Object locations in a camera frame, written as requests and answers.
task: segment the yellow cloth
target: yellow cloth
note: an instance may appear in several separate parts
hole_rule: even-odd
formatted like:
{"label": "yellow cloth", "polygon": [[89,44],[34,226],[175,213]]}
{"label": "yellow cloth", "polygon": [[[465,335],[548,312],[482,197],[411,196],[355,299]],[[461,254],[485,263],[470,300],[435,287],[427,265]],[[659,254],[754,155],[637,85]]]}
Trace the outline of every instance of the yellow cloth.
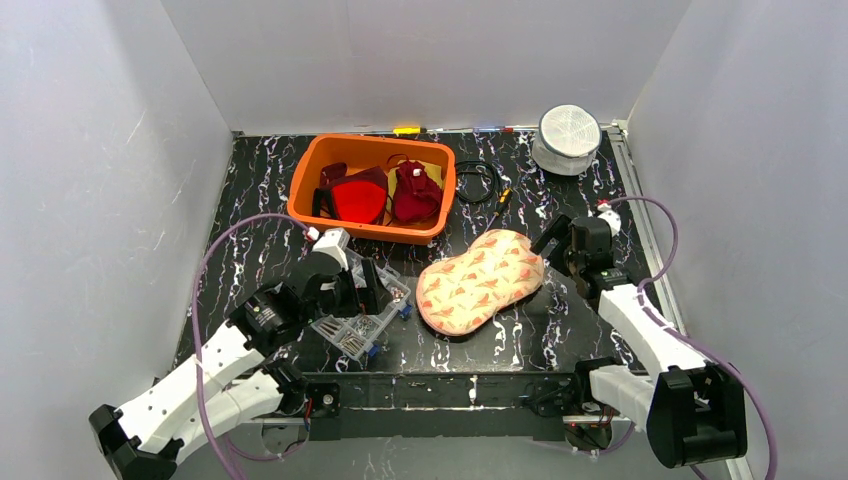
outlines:
{"label": "yellow cloth", "polygon": [[489,230],[457,257],[421,272],[418,313],[444,335],[467,335],[502,308],[542,286],[545,261],[530,239],[511,230]]}
{"label": "yellow cloth", "polygon": [[[401,160],[398,162],[398,165],[405,162],[406,160]],[[418,162],[421,165],[424,165],[424,173],[427,174],[436,185],[439,186],[442,190],[445,189],[445,181],[442,180],[442,167],[438,165],[433,165],[432,163],[422,162],[420,160],[411,160],[413,162]],[[397,188],[397,167],[389,170],[389,198],[395,198],[395,189]]]}

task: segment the red cloth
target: red cloth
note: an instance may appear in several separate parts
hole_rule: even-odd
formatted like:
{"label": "red cloth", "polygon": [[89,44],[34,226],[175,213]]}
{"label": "red cloth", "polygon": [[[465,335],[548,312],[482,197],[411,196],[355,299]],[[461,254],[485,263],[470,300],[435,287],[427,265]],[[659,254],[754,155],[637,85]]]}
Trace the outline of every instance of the red cloth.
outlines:
{"label": "red cloth", "polygon": [[312,215],[321,216],[321,206],[326,203],[330,216],[355,223],[379,223],[383,220],[388,198],[389,180],[380,167],[372,167],[350,176],[333,164],[321,172],[321,182],[328,183],[315,189]]}
{"label": "red cloth", "polygon": [[[413,172],[420,169],[416,177]],[[424,165],[416,161],[403,162],[395,170],[397,189],[392,198],[392,215],[403,223],[417,223],[439,212],[442,189],[427,176]]]}

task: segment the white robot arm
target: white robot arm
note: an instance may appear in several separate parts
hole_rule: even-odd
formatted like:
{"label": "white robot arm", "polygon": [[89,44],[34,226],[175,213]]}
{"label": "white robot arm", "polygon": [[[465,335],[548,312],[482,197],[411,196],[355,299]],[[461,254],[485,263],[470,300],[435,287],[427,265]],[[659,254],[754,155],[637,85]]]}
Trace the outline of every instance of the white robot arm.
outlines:
{"label": "white robot arm", "polygon": [[[266,360],[305,326],[327,315],[377,314],[391,301],[370,260],[361,262],[374,270],[365,275],[366,286],[354,283],[344,251],[349,238],[342,229],[327,231],[282,282],[256,292],[203,345],[205,411],[214,436],[283,404],[302,404],[308,392],[300,372],[285,359]],[[165,480],[207,442],[197,405],[198,364],[192,355],[138,397],[117,408],[102,405],[89,416],[119,479]],[[249,379],[227,388],[256,367]],[[321,408],[337,410],[337,397]]]}
{"label": "white robot arm", "polygon": [[557,240],[546,256],[550,266],[575,281],[580,296],[621,334],[648,375],[635,375],[613,358],[578,362],[569,402],[618,410],[647,432],[657,459],[669,468],[745,455],[742,386],[731,372],[666,332],[673,325],[640,303],[643,292],[613,259],[620,219],[609,208],[600,210],[573,220],[560,216],[532,250],[540,254]]}

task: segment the white lid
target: white lid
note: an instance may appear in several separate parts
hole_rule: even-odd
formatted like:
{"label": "white lid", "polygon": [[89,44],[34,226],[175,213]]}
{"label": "white lid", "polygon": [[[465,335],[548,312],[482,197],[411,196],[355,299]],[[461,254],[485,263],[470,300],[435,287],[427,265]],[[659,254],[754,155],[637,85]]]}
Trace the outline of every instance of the white lid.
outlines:
{"label": "white lid", "polygon": [[539,134],[548,150],[566,157],[588,155],[601,144],[598,121],[577,105],[548,110],[539,121]]}

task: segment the table surface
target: table surface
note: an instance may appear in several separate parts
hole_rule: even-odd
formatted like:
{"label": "table surface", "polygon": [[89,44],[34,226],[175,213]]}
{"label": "table surface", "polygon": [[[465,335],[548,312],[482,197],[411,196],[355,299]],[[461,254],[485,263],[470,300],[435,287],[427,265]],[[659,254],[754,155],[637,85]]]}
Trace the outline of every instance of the table surface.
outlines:
{"label": "table surface", "polygon": [[[241,219],[267,212],[285,212],[291,178],[313,136],[241,137],[233,157],[210,233],[210,243]],[[531,239],[559,214],[585,215],[598,200],[624,195],[612,146],[606,133],[596,161],[585,174],[563,177],[544,172],[530,159],[532,132],[426,134],[420,141],[450,147],[457,161],[485,160],[514,190],[502,228]],[[460,188],[471,196],[482,192],[478,176],[460,177]],[[483,205],[456,200],[445,231],[429,245],[413,246],[353,239],[349,245],[378,266],[390,265],[415,291],[418,275],[431,263],[464,253],[485,228],[495,199]],[[636,226],[629,208],[619,209],[622,231],[615,239],[617,263],[634,279],[648,275]],[[286,274],[304,253],[303,236],[274,220],[246,227],[222,245],[201,280],[202,337],[211,333],[258,285]],[[344,356],[311,328],[284,347],[293,364],[309,372],[435,372],[571,371],[575,362],[613,355],[627,364],[633,354],[617,332],[603,322],[576,294],[574,284],[548,269],[540,291],[531,299],[499,312],[475,333],[461,339],[437,334],[413,313],[396,318],[377,340],[380,350],[359,361]],[[191,324],[186,323],[175,365],[193,353]]]}

